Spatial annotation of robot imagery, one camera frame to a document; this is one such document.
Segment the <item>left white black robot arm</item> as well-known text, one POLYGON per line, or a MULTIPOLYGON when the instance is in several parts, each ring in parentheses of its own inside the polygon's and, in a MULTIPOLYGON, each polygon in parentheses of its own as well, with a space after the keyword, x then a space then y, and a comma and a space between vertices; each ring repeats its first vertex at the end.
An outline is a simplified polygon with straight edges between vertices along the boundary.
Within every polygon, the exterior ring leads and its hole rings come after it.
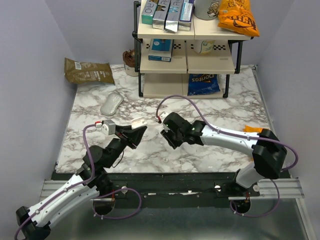
POLYGON ((31 207, 22 206, 16 211, 18 229, 14 239, 18 239, 19 233, 22 233, 26 240, 44 240, 60 219, 81 204, 107 197, 114 203, 118 192, 137 193, 137 190, 128 187, 115 189, 106 169, 113 166, 125 148, 136 149, 147 128, 145 121, 117 125, 112 120, 102 120, 85 126, 82 137, 86 154, 82 166, 48 197, 31 207), (89 146, 86 137, 89 128, 101 129, 113 139, 106 147, 89 146))

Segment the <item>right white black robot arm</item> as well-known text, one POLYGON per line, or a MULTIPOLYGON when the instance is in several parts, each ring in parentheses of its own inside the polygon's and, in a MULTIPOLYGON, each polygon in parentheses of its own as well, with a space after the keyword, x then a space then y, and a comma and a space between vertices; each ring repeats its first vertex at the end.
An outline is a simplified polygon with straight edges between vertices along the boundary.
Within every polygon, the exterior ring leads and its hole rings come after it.
POLYGON ((159 120, 163 125, 161 135, 173 149, 183 143, 218 146, 251 157, 253 161, 238 170, 230 183, 230 191, 236 196, 243 195, 261 179, 276 180, 280 176, 288 151, 269 129, 241 132, 219 128, 201 120, 189 123, 176 112, 163 112, 159 120))

